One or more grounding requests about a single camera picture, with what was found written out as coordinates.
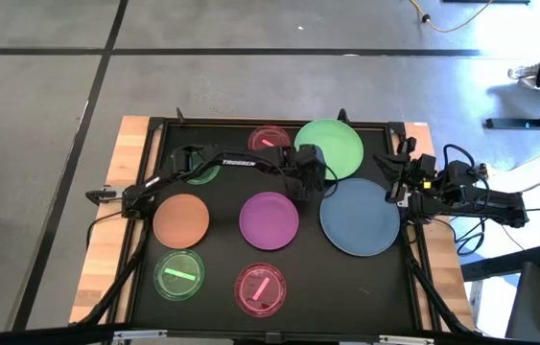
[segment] petri dish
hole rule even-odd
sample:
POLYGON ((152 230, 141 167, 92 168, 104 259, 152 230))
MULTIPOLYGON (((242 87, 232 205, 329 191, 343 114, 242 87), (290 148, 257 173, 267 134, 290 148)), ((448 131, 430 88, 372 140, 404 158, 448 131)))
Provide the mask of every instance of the petri dish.
MULTIPOLYGON (((315 120, 302 127, 295 137, 295 147, 312 144, 322 150, 325 164, 343 179, 354 173, 364 161, 364 144, 351 126, 338 120, 315 120)), ((325 173, 325 179, 334 175, 325 173)))
POLYGON ((286 296, 285 278, 271 264, 251 264, 235 281, 236 302, 250 316, 272 316, 280 310, 286 296))
POLYGON ((203 274, 203 263, 194 251, 171 251, 154 268, 154 287, 167 300, 184 301, 199 291, 203 274))
POLYGON ((340 181, 320 203, 320 225, 341 251, 369 257, 387 250, 397 238, 400 216, 397 205, 385 201, 387 191, 362 178, 340 181))
MULTIPOLYGON (((203 158, 201 157, 201 154, 198 152, 191 153, 191 169, 196 168, 199 164, 203 162, 203 158)), ((214 179, 216 175, 219 173, 219 170, 221 169, 220 166, 212 167, 205 172, 203 172, 201 175, 191 178, 190 180, 186 181, 188 184, 192 185, 202 185, 206 184, 214 179)))
POLYGON ((291 145, 291 137, 279 126, 265 125, 256 128, 248 136, 248 148, 260 150, 272 147, 288 147, 291 145))
POLYGON ((250 198, 240 212, 240 231, 248 243, 262 250, 289 244, 299 228, 299 213, 284 195, 263 192, 250 198))
POLYGON ((168 197, 153 217, 156 239, 173 249, 188 248, 199 242, 209 224, 208 208, 201 199, 188 194, 168 197))

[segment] orange plate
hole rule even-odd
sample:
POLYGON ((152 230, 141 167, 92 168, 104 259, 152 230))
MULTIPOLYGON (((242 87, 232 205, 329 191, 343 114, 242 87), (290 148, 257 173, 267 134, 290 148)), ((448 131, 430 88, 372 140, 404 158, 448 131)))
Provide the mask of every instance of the orange plate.
POLYGON ((210 223, 208 208, 194 195, 174 195, 163 201, 153 218, 154 235, 173 249, 188 248, 199 242, 210 223))

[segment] gray floor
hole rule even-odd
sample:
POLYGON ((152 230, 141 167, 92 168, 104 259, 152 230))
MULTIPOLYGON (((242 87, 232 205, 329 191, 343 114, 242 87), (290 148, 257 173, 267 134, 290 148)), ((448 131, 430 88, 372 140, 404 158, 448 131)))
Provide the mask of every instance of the gray floor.
MULTIPOLYGON (((421 1, 452 26, 480 5, 421 1)), ((2 47, 103 47, 118 1, 0 2, 2 47)), ((30 319, 68 319, 100 187, 123 115, 335 117, 427 122, 444 144, 511 169, 540 154, 540 132, 484 129, 488 117, 540 116, 540 92, 505 77, 540 55, 540 0, 493 5, 453 34, 420 27, 407 0, 131 0, 117 47, 492 49, 465 57, 113 57, 30 319), (532 20, 537 26, 532 27, 532 20)), ((98 57, 0 57, 0 330, 35 247, 98 57)))

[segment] black table surface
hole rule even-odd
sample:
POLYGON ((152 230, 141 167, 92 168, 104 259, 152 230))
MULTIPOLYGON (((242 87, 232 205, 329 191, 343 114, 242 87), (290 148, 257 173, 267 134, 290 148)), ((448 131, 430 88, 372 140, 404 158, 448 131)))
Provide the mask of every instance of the black table surface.
MULTIPOLYGON (((247 145, 253 130, 254 126, 170 125, 165 152, 188 144, 241 148, 247 145)), ((298 127, 286 130, 294 140, 298 127)), ((353 176, 387 188, 372 159, 374 153, 389 151, 386 133, 369 128, 357 131, 364 143, 364 161, 353 176)), ((254 169, 221 167, 218 175, 205 185, 177 183, 160 193, 157 205, 169 196, 186 193, 198 196, 208 207, 209 229, 191 248, 203 261, 205 278, 201 289, 188 300, 172 302, 162 298, 154 287, 153 271, 171 249, 150 233, 132 325, 168 330, 306 334, 403 333, 414 328, 412 286, 399 240, 385 252, 369 258, 341 252, 329 242, 320 226, 322 193, 318 193, 309 202, 295 203, 300 223, 290 244, 276 251, 259 250, 241 235, 238 220, 244 203, 261 192, 284 194, 280 177, 254 169), (254 263, 274 265, 287 284, 283 307, 267 318, 249 316, 235 301, 236 277, 254 263)))

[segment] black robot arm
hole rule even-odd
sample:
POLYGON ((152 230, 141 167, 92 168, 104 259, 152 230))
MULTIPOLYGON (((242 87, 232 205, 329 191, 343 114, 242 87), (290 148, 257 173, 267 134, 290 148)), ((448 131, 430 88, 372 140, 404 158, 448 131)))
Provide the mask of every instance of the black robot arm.
POLYGON ((273 147, 259 150, 228 149, 214 145, 181 147, 172 152, 166 169, 142 184, 129 186, 123 191, 123 217, 149 217, 151 201, 156 192, 174 182, 186 182, 201 176, 216 166, 243 167, 280 175, 288 197, 308 200, 312 191, 323 188, 326 165, 319 157, 322 157, 322 153, 313 145, 302 145, 299 149, 273 147), (194 158, 198 160, 197 164, 194 164, 194 158))
MULTIPOLYGON (((407 205, 409 220, 428 222, 434 216, 445 215, 493 219, 512 227, 528 222, 521 194, 490 190, 484 164, 475 167, 467 154, 470 164, 445 162, 444 169, 437 172, 435 157, 422 154, 411 159, 415 146, 416 140, 410 138, 400 144, 397 154, 374 156, 391 183, 386 201, 407 205), (485 188, 475 186, 479 181, 485 188)), ((445 152, 448 148, 465 152, 454 145, 446 146, 445 152)))

